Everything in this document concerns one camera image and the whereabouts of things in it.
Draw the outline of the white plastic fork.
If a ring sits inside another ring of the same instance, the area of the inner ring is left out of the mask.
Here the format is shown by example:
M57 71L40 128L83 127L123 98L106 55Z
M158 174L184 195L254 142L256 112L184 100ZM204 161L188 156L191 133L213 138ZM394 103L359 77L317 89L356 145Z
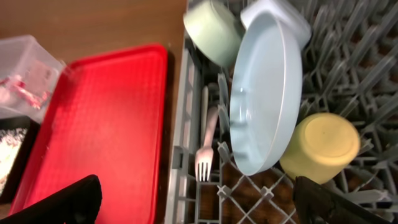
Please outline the white plastic fork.
M195 177L197 182L210 180L214 151L212 149L213 137L218 122L218 108L208 110L204 142L195 155Z

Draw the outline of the yellow plastic cup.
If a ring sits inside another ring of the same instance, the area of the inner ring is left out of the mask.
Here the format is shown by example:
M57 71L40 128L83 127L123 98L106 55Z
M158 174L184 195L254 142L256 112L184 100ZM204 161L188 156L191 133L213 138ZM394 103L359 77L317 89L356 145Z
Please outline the yellow plastic cup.
M359 133L347 119L333 113L316 113L295 127L279 162L292 179L304 176L324 184L358 155L360 146Z

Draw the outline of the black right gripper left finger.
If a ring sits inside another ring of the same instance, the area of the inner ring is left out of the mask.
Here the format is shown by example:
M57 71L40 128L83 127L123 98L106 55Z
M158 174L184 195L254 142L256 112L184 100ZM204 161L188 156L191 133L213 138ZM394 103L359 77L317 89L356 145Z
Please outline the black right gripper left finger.
M1 224L71 223L96 221L102 201L97 175L88 175L49 197L1 220Z

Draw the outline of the red snack wrapper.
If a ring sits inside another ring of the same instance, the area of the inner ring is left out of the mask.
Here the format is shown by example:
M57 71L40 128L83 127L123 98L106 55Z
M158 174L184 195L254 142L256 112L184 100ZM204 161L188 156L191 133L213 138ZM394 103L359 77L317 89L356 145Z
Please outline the red snack wrapper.
M12 80L10 77L1 79L1 87L14 92L28 102L33 108L39 110L51 97L48 90L48 78L25 77L25 79Z

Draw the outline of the light blue bowl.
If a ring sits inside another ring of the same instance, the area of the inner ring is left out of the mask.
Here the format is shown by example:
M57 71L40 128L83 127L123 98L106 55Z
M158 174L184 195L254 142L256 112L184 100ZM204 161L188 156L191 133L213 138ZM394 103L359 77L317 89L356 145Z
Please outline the light blue bowl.
M245 29L259 14L271 13L278 20L286 24L297 39L301 50L305 48L311 39L310 24L299 11L286 0L258 0L250 3L240 13L240 19Z

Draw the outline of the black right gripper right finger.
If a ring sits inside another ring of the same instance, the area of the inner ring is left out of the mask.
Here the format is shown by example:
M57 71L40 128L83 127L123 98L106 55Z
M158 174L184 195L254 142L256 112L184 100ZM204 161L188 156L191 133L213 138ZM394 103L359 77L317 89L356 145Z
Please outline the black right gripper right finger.
M295 178L292 198L301 224L390 224L304 176Z

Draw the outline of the mint green bowl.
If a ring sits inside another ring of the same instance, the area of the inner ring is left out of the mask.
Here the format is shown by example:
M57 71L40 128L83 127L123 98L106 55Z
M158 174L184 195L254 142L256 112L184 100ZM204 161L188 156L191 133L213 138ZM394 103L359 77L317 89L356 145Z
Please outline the mint green bowl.
M213 63L224 68L235 63L244 29L222 2L199 2L184 14L183 24L192 42Z

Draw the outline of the light blue plate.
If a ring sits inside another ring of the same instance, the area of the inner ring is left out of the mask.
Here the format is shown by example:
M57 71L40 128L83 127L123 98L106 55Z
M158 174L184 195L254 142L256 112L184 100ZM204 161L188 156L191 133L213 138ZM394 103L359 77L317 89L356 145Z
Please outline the light blue plate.
M270 13L248 27L234 66L229 106L231 147L239 171L270 169L294 131L302 95L302 58L287 25Z

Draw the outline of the rice and food scraps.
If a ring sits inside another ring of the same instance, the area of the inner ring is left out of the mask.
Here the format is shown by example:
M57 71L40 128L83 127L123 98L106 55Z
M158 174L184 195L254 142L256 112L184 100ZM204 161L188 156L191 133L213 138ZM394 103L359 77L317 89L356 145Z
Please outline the rice and food scraps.
M1 130L1 194L26 134L26 128Z

